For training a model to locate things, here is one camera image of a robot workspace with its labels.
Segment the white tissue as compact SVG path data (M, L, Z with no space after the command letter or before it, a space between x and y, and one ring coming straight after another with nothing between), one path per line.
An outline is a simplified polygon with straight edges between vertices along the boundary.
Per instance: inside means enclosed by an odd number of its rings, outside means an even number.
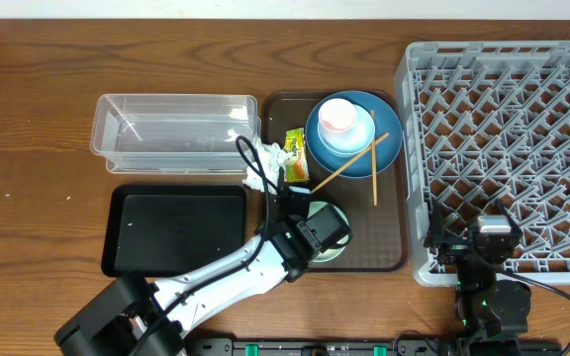
M293 154L285 152L278 143L264 144L259 138L255 138L252 144L256 149L265 177L268 180L267 185L269 193L276 195L280 170L285 169L287 161L293 156ZM258 165L255 162L252 153L249 155L251 167L246 168L246 178L242 180L242 183L250 189L258 190L263 193L264 186L262 178L254 171L254 168L258 168Z

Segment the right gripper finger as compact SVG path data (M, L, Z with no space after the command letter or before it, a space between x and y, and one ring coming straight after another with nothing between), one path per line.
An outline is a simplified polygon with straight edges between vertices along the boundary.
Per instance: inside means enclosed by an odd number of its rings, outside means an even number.
M432 213L430 217L428 236L443 237L444 236L443 218L441 215L441 208L439 202L437 200L432 200L431 204L432 204Z
M509 213L508 209L505 207L505 205L502 203L502 201L497 200L495 205L496 205L500 215L503 216L507 220L509 227L510 227L510 235L522 235L523 234L522 229L515 222L512 215Z

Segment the wooden chopstick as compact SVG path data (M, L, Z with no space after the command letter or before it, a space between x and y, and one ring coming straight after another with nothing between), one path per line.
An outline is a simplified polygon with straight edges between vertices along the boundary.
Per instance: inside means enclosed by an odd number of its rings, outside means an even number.
M375 111L371 110L370 111L370 115L371 115L371 119L373 122L373 129L374 129L374 135L373 135L373 139L371 142L371 168L372 168L372 173L371 173L371 178L372 178L372 196L373 196L373 205L377 206L378 205L378 192L377 192L377 157L376 157L376 133L377 133L377 129L375 127Z

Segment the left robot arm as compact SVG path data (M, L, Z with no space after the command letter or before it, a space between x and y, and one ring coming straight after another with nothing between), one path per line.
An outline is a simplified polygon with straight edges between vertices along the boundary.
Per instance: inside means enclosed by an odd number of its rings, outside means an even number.
M233 304L302 276L350 233L331 204L289 216L242 248L195 271L148 282L129 272L109 284L54 335L64 355L179 355L185 337Z

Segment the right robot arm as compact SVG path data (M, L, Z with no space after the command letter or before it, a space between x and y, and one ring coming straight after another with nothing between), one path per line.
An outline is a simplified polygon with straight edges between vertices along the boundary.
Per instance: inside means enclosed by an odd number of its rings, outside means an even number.
M523 231L497 204L496 215L480 215L460 233L444 231L442 208L432 204L424 247L437 262L455 267L456 317L464 330L440 348L447 355L520 355L518 336L527 332L531 291L523 282L500 280L497 269L513 256Z

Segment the yellow green snack wrapper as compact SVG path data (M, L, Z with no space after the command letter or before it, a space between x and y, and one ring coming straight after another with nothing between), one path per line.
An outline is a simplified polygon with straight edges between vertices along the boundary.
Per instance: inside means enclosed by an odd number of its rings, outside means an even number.
M285 163L285 181L288 183L307 182L309 169L303 128L286 132L284 151L291 154Z

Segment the wooden chopstick diagonal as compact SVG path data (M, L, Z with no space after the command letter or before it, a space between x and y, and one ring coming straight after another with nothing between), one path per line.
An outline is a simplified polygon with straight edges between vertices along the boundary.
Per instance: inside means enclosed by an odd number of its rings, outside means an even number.
M382 141L384 141L390 134L389 133L383 133L379 138L376 138L376 146L381 143ZM344 170L346 170L347 168L349 168L352 164L354 164L355 162L357 162L358 160L360 160L366 153L371 152L371 144L366 147L363 151L357 153L356 155L354 155L352 158L350 158L348 161L346 161L342 166L340 166L338 168L338 170L336 170L334 173L332 173L328 178L326 178L323 182L321 182L320 184L318 184L314 189L311 190L311 193L314 194L317 191L319 191L322 187L324 187L325 185L327 185L332 179L334 179L335 177L337 177L339 174L341 174Z

